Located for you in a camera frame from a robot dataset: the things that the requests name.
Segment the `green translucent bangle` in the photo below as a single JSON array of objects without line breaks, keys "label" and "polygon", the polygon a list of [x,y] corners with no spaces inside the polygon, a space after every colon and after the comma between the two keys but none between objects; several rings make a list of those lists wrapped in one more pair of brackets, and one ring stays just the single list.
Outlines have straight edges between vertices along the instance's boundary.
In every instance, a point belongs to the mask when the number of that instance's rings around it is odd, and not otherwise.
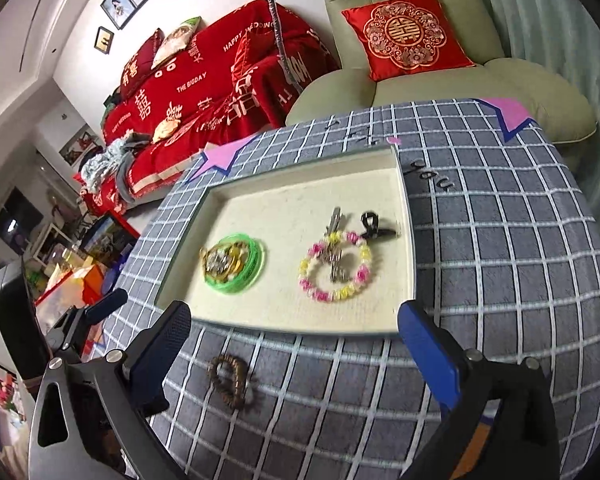
[{"label": "green translucent bangle", "polygon": [[199,251],[204,281],[222,294],[238,294],[260,272],[264,249],[255,238],[235,233]]}]

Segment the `orange gift bag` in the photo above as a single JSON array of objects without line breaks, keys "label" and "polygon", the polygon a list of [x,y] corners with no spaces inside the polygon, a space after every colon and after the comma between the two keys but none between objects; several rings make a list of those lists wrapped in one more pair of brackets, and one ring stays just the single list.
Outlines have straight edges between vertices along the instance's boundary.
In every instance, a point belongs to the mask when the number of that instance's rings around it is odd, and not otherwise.
[{"label": "orange gift bag", "polygon": [[46,335],[72,307],[88,307],[102,298],[104,276],[97,264],[65,274],[50,290],[35,301],[35,315]]}]

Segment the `grey grid tablecloth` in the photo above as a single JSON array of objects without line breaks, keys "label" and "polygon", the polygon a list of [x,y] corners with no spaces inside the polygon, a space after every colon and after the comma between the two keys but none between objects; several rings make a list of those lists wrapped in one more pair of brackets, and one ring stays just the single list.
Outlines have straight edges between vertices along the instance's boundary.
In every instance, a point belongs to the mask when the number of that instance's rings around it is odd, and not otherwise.
[{"label": "grey grid tablecloth", "polygon": [[[359,110],[262,133],[232,177],[393,144],[415,228],[417,300],[466,348],[550,375],[559,466],[600,443],[600,236],[535,125],[505,140],[473,100]],[[394,479],[439,409],[392,337],[275,335],[196,323],[151,428],[192,479]]]}]

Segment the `landscape picture box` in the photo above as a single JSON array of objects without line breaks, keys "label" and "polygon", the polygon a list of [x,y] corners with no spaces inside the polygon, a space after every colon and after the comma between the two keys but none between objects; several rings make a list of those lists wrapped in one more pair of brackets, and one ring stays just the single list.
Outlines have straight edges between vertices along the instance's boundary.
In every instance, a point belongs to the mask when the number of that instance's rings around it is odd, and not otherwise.
[{"label": "landscape picture box", "polygon": [[108,211],[87,229],[80,249],[95,261],[113,268],[129,255],[140,233],[125,218]]}]

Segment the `black hair clip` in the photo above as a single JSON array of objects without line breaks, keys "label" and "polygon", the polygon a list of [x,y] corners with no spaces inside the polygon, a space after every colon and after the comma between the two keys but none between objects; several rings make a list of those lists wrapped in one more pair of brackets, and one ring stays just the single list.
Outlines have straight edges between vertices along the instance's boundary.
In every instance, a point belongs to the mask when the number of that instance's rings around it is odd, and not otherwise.
[{"label": "black hair clip", "polygon": [[369,210],[361,214],[361,223],[364,228],[361,237],[368,242],[381,240],[382,238],[395,237],[396,230],[382,228],[379,225],[379,216],[375,211]]}]

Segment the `grey-green tray box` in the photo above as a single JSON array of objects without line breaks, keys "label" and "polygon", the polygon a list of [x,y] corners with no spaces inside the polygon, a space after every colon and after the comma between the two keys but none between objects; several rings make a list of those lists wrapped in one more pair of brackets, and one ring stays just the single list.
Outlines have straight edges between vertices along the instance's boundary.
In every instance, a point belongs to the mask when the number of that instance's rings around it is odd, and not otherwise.
[{"label": "grey-green tray box", "polygon": [[[361,233],[373,211],[393,235],[370,242],[370,279],[354,297],[312,299],[299,286],[300,262],[325,233],[332,212],[341,229]],[[256,279],[237,294],[204,281],[200,253],[222,238],[246,234],[263,247]],[[154,304],[188,304],[193,318],[295,334],[391,334],[400,305],[416,296],[410,208],[398,151],[369,148],[314,159],[207,188],[195,206],[161,280]]]}]

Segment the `silver hair clip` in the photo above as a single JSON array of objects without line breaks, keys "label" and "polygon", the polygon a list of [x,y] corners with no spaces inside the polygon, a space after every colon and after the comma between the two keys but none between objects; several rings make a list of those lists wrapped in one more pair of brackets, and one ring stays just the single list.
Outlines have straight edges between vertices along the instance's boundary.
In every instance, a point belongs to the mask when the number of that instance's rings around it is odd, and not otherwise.
[{"label": "silver hair clip", "polygon": [[343,283],[348,277],[346,269],[341,265],[342,250],[338,229],[342,220],[341,209],[335,207],[326,226],[327,246],[323,252],[323,261],[329,266],[329,279],[332,283]]}]

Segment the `grey crumpled clothes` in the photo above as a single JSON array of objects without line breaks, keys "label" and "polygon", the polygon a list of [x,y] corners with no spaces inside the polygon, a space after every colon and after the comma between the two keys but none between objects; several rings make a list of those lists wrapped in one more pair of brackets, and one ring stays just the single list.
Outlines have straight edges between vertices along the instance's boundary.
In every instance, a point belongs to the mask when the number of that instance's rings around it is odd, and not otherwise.
[{"label": "grey crumpled clothes", "polygon": [[97,194],[104,182],[116,174],[124,162],[132,162],[135,153],[151,141],[151,135],[130,131],[113,140],[101,153],[87,159],[80,168],[84,188]]}]

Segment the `gold stuffed ornament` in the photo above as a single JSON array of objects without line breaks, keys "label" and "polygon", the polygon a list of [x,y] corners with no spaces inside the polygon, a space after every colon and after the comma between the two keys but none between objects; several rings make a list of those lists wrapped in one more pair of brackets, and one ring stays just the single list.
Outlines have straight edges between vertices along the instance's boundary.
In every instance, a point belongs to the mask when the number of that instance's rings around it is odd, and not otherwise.
[{"label": "gold stuffed ornament", "polygon": [[178,130],[181,121],[178,118],[166,118],[163,119],[160,124],[155,128],[154,135],[152,136],[152,143],[158,143],[162,140],[170,138],[172,134]]}]

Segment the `dark red pillow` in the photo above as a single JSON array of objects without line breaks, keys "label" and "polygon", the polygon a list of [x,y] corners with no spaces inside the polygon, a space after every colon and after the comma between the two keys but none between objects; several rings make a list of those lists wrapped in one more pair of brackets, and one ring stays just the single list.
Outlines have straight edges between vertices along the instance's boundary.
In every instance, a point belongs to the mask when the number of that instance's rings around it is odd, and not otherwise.
[{"label": "dark red pillow", "polygon": [[120,94],[125,101],[132,98],[151,74],[154,58],[163,39],[163,31],[157,28],[125,63],[120,79]]}]

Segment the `red sofa cover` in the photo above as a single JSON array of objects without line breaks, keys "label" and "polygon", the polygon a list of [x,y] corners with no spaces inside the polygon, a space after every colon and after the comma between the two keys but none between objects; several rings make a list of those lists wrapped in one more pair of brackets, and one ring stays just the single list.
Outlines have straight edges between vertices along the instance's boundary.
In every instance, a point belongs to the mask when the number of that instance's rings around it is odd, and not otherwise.
[{"label": "red sofa cover", "polygon": [[186,50],[153,68],[131,99],[104,116],[110,144],[130,131],[154,135],[163,119],[181,123],[170,138],[150,141],[135,153],[123,178],[113,174],[97,194],[82,188],[92,214],[131,208],[132,203],[173,184],[209,145],[223,145],[265,128],[279,128],[307,86],[337,62],[299,15],[277,9],[287,57],[278,55],[266,0],[253,0],[196,32]]}]

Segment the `small framed picture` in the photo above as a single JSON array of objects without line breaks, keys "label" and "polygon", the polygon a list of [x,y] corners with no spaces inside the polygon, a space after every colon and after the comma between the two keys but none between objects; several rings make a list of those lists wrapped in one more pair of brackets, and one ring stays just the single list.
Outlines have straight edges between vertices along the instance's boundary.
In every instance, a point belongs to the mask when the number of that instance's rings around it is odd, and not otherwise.
[{"label": "small framed picture", "polygon": [[114,33],[111,30],[106,29],[106,27],[99,26],[94,42],[94,48],[100,53],[108,54],[110,52],[113,39]]}]

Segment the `red embroidered cushion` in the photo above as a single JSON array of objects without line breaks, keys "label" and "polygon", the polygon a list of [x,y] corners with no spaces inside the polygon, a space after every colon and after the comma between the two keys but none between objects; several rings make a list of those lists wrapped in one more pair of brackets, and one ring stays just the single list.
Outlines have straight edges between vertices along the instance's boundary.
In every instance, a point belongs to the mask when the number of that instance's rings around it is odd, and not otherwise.
[{"label": "red embroidered cushion", "polygon": [[386,0],[341,14],[363,47],[373,81],[475,65],[439,0]]}]

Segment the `floral print pillow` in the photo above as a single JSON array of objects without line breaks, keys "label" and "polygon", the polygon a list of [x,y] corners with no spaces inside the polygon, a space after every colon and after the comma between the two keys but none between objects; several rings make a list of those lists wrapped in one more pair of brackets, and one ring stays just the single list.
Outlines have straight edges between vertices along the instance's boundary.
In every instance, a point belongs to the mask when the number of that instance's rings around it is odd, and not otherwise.
[{"label": "floral print pillow", "polygon": [[158,47],[151,67],[156,68],[181,50],[186,50],[190,40],[192,40],[197,32],[200,21],[201,18],[195,16],[194,18],[189,18],[179,24],[176,29],[172,30],[172,32],[163,39],[160,47]]}]

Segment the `pale green curtain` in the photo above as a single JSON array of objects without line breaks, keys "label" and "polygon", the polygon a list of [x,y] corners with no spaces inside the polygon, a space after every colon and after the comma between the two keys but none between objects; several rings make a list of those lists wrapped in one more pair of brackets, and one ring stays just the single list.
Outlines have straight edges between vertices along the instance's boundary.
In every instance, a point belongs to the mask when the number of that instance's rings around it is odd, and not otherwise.
[{"label": "pale green curtain", "polygon": [[488,0],[505,47],[574,84],[597,120],[592,151],[578,173],[600,227],[600,29],[580,0]]}]

